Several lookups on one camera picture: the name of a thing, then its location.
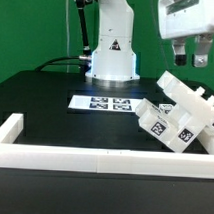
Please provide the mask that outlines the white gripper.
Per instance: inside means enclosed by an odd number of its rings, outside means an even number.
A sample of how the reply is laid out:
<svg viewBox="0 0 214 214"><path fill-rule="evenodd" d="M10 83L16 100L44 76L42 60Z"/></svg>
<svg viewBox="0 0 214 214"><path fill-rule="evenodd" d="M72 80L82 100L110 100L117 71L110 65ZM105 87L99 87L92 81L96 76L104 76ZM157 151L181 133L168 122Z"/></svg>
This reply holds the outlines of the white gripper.
<svg viewBox="0 0 214 214"><path fill-rule="evenodd" d="M214 0L159 0L158 21L162 39L172 39L175 65L187 63L185 38L194 39L193 67L206 67L214 34Z"/></svg>

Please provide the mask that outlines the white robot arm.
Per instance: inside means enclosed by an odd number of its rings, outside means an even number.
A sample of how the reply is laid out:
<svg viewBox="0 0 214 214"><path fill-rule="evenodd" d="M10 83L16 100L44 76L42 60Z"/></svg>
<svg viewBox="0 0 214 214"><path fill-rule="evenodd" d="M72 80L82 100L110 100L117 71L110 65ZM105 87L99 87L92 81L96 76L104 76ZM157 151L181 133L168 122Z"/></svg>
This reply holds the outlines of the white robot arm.
<svg viewBox="0 0 214 214"><path fill-rule="evenodd" d="M102 84L125 84L137 81L137 57L131 48L134 14L127 0L98 0L98 46L92 53L88 80ZM194 37L194 67L208 64L214 35L214 0L159 0L160 35L169 39L175 64L187 62L185 39Z"/></svg>

